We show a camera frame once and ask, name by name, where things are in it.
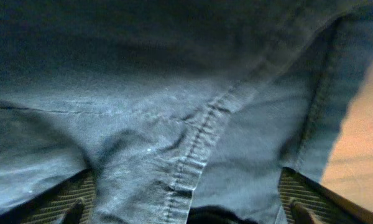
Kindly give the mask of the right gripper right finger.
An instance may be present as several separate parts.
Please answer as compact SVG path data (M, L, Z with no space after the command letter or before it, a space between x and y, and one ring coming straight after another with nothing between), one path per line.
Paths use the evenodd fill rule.
M288 224L307 223L305 215L326 224L373 224L373 212L289 167L282 168L278 191Z

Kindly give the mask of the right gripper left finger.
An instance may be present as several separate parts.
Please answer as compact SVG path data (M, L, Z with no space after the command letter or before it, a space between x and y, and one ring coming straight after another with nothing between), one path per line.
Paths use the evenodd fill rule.
M95 198L93 171L84 170L3 213L0 224L89 224Z

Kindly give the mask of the navy blue shorts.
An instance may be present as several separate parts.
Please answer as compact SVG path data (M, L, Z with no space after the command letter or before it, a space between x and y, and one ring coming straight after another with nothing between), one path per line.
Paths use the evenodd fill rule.
M91 223L286 223L373 62L373 1L0 0L0 215L84 170Z

